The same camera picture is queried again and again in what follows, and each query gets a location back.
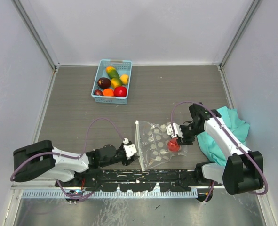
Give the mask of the small red fake fruit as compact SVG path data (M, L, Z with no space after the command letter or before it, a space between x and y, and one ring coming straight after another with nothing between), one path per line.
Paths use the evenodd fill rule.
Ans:
M180 145L178 143L178 138L173 138L167 143L167 148L171 152L178 152L180 150Z

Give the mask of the clear zip top bag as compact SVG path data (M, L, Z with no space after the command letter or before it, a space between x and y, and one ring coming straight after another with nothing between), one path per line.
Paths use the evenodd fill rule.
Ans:
M187 145L180 146L176 152L169 149L168 143L172 138L167 127L170 127L169 123L159 125L147 121L135 122L135 145L142 171L155 169L169 162L173 156L188 154Z

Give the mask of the orange fake fruit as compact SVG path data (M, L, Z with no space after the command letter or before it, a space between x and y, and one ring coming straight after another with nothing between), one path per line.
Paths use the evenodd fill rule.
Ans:
M103 96L106 96L106 97L114 97L114 91L110 88L107 88L107 89L104 89L103 90Z

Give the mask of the small dark purple fake fruit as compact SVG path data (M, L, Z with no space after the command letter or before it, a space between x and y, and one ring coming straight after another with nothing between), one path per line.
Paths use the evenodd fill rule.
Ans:
M95 96L103 96L103 92L99 89L96 89L94 92L93 92L93 95Z

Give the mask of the red fake apple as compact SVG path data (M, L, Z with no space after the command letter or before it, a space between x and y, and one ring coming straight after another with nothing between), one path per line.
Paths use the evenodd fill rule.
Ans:
M116 97L126 97L127 96L127 88L124 86L118 86L114 90L114 95Z

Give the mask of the yellow green fake mango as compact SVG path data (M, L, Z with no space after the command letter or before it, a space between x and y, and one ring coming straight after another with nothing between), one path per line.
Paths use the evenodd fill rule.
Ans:
M116 87L119 87L119 86L122 86L122 85L123 84L122 84L120 78L114 77L114 78L111 79L111 87L112 88L115 89Z

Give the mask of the yellow fake peach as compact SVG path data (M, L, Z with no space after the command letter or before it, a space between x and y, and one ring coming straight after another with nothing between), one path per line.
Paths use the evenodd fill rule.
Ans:
M129 76L127 74L123 74L120 76L120 80L123 85L127 85L129 83Z

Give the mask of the green orange fake mango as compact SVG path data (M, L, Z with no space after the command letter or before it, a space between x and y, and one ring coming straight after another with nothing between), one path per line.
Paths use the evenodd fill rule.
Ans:
M113 78L120 78L117 70L115 67L113 66L108 66L105 68L105 71L107 73L107 75L109 76L110 79L113 79Z

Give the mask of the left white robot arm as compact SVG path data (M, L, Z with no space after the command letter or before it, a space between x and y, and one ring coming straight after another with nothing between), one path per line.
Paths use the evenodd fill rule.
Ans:
M127 138L119 148L105 145L83 154L60 150L50 140L43 140L13 152L14 172L10 180L27 182L42 177L78 186L86 174L116 163L130 165L136 154L136 146Z

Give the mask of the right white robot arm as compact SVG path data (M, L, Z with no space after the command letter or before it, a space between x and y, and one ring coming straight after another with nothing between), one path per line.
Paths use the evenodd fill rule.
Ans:
M209 134L226 158L221 166L214 162L197 164L194 178L204 186L210 180L224 185L230 195L250 192L264 195L268 192L268 182L263 173L263 156L259 151L251 151L230 131L216 110L210 110L201 102L190 102L192 121L188 125L173 126L173 135L179 145L191 145L202 132Z

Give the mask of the light blue plastic basket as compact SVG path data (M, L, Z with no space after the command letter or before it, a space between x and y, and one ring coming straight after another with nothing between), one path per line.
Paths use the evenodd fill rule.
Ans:
M127 104L132 62L102 59L91 96L98 103Z

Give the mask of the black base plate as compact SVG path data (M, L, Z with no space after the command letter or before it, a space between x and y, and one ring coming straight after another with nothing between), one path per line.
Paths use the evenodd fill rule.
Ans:
M152 191L159 185L161 192L185 192L196 186L210 186L208 179L198 179L195 172L187 169L93 169L76 173L63 187L84 187L86 191L122 192Z

